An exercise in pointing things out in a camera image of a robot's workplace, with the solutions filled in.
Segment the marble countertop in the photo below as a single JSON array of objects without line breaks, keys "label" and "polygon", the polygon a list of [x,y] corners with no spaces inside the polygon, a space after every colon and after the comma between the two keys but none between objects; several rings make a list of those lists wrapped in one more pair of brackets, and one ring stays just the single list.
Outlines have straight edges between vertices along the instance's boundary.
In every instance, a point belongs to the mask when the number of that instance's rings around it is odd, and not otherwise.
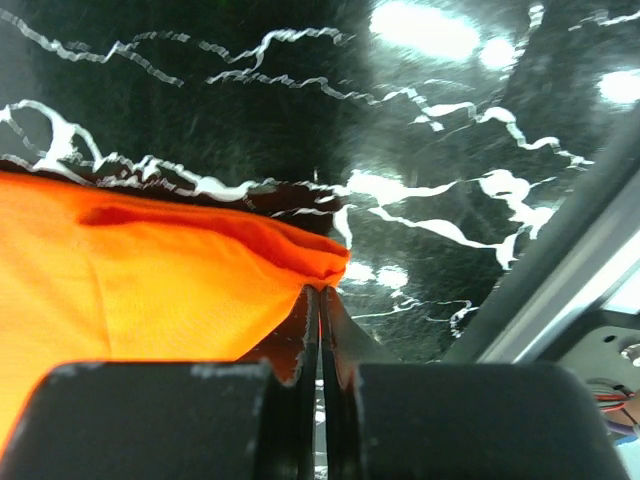
[{"label": "marble countertop", "polygon": [[0,0],[0,60],[0,168],[330,235],[428,362],[640,99],[640,0]]}]

